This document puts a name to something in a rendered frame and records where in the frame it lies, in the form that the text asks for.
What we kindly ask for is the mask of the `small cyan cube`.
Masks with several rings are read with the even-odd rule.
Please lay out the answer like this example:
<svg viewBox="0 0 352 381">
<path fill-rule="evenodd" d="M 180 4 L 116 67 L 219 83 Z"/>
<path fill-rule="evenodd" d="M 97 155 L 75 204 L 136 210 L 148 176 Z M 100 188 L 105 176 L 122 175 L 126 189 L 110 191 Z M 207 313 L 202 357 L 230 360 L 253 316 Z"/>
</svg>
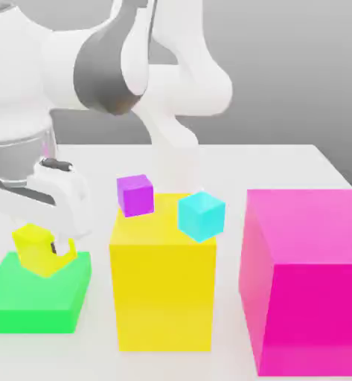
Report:
<svg viewBox="0 0 352 381">
<path fill-rule="evenodd" d="M 225 227 L 225 202 L 204 191 L 178 201 L 178 229 L 198 243 L 221 234 Z"/>
</svg>

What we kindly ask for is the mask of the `large magenta box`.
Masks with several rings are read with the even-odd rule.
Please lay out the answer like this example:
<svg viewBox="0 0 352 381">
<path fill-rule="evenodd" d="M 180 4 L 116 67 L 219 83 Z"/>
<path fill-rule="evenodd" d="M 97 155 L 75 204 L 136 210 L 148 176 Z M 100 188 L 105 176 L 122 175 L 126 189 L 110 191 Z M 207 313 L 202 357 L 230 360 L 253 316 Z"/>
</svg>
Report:
<svg viewBox="0 0 352 381">
<path fill-rule="evenodd" d="M 259 375 L 352 376 L 352 189 L 249 190 L 239 291 Z"/>
</svg>

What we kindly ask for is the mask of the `large yellow box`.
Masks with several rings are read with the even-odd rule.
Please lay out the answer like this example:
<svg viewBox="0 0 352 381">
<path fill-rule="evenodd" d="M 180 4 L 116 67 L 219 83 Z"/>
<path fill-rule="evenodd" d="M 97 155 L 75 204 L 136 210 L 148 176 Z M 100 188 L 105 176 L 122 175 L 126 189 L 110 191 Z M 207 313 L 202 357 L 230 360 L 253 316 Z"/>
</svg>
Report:
<svg viewBox="0 0 352 381">
<path fill-rule="evenodd" d="M 109 253 L 118 348 L 211 349 L 217 244 L 177 227 L 180 193 L 157 193 L 151 214 L 118 212 Z"/>
</svg>

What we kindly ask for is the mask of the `small yellow cube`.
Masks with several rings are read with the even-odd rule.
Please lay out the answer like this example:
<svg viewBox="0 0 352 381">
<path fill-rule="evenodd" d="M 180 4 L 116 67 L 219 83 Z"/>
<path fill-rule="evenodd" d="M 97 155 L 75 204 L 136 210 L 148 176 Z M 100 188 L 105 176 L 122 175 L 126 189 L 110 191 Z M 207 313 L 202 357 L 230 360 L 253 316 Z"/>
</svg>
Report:
<svg viewBox="0 0 352 381">
<path fill-rule="evenodd" d="M 38 225 L 28 223 L 12 235 L 22 267 L 40 277 L 51 277 L 77 258 L 73 239 L 68 240 L 68 251 L 58 255 L 54 235 Z"/>
</svg>

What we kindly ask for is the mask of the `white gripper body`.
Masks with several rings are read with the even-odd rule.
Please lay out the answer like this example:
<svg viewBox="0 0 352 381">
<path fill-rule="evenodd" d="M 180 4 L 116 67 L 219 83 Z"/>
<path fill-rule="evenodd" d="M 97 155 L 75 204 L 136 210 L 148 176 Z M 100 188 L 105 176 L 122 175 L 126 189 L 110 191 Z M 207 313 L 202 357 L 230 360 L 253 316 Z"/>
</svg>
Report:
<svg viewBox="0 0 352 381">
<path fill-rule="evenodd" d="M 89 190 L 75 171 L 38 170 L 23 187 L 0 181 L 0 212 L 63 238 L 77 240 L 92 230 Z"/>
</svg>

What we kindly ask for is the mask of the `large green box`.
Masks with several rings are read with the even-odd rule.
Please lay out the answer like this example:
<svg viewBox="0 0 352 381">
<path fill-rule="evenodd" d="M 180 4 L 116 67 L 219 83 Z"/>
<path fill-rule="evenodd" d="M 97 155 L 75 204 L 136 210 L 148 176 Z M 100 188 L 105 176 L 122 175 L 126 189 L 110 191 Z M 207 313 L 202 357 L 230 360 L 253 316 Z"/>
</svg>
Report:
<svg viewBox="0 0 352 381">
<path fill-rule="evenodd" d="M 91 274 L 88 252 L 49 278 L 8 252 L 0 264 L 0 333 L 74 333 Z"/>
</svg>

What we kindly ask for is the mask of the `small purple cube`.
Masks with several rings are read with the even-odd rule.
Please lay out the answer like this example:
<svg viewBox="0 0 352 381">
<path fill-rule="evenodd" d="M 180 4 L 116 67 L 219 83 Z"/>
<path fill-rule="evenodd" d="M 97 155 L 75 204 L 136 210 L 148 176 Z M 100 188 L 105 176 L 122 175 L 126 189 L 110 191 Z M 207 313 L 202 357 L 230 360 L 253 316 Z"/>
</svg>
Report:
<svg viewBox="0 0 352 381">
<path fill-rule="evenodd" d="M 118 204 L 125 217 L 136 217 L 154 212 L 152 182 L 146 175 L 117 178 Z"/>
</svg>

